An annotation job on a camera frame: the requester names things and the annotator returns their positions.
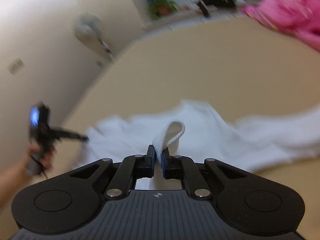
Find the white towel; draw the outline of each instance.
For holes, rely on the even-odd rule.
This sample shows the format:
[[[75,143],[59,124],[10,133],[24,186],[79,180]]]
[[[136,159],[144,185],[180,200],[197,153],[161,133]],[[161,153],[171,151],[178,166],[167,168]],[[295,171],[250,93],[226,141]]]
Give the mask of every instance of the white towel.
[[[87,131],[89,142],[81,152],[78,167],[102,158],[121,162],[126,156],[146,154],[153,144],[157,157],[169,147],[170,155],[183,155],[195,162],[215,158],[254,172],[320,154],[320,106],[304,113],[270,118],[253,116],[235,125],[224,122],[205,102],[183,100],[175,109],[137,115],[129,120],[118,116],[97,123]],[[138,189],[178,189],[177,180],[155,177],[139,179]]]

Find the cable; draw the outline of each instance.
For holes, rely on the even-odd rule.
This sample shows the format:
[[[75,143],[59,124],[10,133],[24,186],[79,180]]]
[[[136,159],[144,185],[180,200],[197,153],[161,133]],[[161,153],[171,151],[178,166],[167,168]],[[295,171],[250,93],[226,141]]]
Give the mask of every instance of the cable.
[[[45,168],[42,165],[42,163],[40,161],[38,161],[36,158],[34,158],[32,155],[30,155],[31,159],[33,159],[41,168],[41,173],[43,173],[45,179],[48,179],[48,175],[44,172]]]
[[[82,136],[81,134],[76,132],[61,130],[61,129],[53,129],[52,131],[55,133],[56,139],[60,139],[60,138],[78,139],[82,142],[88,140],[87,136]]]

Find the hand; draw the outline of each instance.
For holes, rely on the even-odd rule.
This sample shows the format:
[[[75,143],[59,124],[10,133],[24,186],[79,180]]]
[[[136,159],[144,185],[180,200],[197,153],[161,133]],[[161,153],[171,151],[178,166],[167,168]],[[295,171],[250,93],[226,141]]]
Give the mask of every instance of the hand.
[[[30,161],[30,155],[32,155],[33,153],[36,153],[38,151],[40,151],[41,148],[39,145],[37,144],[32,144],[29,146],[28,151],[27,151],[27,155],[24,158],[22,165],[24,168],[27,167],[28,162]],[[52,146],[52,148],[50,149],[49,152],[46,152],[43,156],[43,158],[40,159],[40,163],[43,165],[43,167],[46,170],[50,170],[52,168],[52,159],[53,159],[53,154],[55,152],[55,148],[54,146]]]

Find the black controller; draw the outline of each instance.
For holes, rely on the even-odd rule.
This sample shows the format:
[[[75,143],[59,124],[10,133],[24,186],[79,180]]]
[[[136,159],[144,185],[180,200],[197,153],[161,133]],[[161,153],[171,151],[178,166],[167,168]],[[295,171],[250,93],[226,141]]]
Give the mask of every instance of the black controller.
[[[30,111],[30,132],[31,142],[36,142],[40,146],[40,151],[31,155],[31,160],[27,165],[27,173],[30,176],[39,175],[44,171],[40,159],[50,151],[53,143],[61,138],[77,139],[86,141],[87,136],[78,133],[62,130],[61,128],[50,128],[49,126],[50,108],[44,103],[39,103]]]
[[[294,190],[215,159],[162,153],[163,175],[182,190],[135,190],[155,150],[105,158],[25,188],[12,203],[12,240],[299,240],[304,202]]]

